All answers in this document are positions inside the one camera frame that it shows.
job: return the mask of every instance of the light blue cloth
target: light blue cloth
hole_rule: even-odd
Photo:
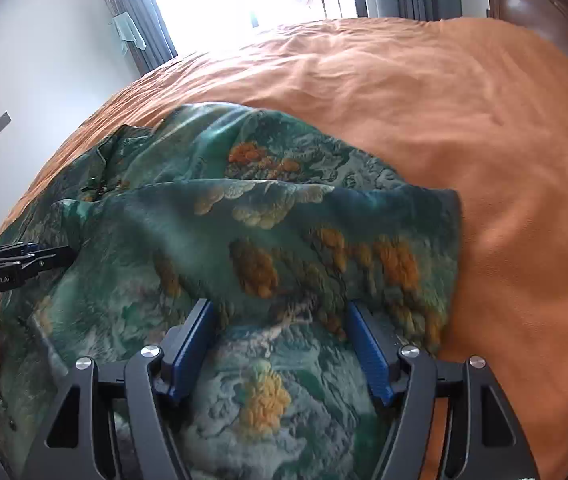
[[[139,50],[145,50],[146,42],[139,33],[139,30],[130,17],[130,14],[123,12],[120,15],[115,16],[115,18],[113,18],[113,23],[115,23],[119,38],[124,42],[122,45],[123,54],[128,51],[126,41],[134,43],[134,46],[136,46]]]

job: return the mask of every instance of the metal bolt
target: metal bolt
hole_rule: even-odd
[[[473,368],[484,368],[486,366],[486,360],[479,355],[472,355],[468,359],[468,364],[470,364]]]
[[[77,359],[77,362],[75,363],[75,367],[78,370],[85,370],[90,365],[92,365],[92,359],[90,357],[80,357],[79,359]]]
[[[160,348],[155,345],[148,345],[142,348],[142,356],[155,357],[160,352]]]
[[[401,355],[410,359],[414,359],[419,355],[419,348],[413,345],[406,345],[401,349]]]

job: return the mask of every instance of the bed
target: bed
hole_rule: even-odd
[[[202,102],[286,112],[413,184],[459,193],[459,278],[440,357],[484,356],[541,477],[567,478],[568,58],[499,20],[279,28],[238,51],[173,60],[116,94],[64,142],[4,227],[121,124],[155,127],[177,105]],[[439,410],[431,474],[444,418]]]

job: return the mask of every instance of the green garment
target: green garment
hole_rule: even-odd
[[[394,419],[369,397],[346,301],[437,351],[459,230],[455,192],[286,114],[185,105],[154,132],[122,126],[0,238],[78,251],[1,298],[0,455],[18,476],[77,357],[129,358],[209,298],[219,341],[174,434],[193,478],[367,479]],[[116,426],[134,478],[123,409]]]

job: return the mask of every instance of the blue gripper pad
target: blue gripper pad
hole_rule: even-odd
[[[346,335],[355,348],[355,354],[357,354],[372,394],[388,406],[395,395],[389,384],[388,362],[368,329],[357,305],[352,302],[349,302],[346,311]]]
[[[208,301],[173,363],[173,380],[168,395],[175,404],[188,397],[195,386],[206,351],[215,341],[216,328],[217,312],[212,302]]]

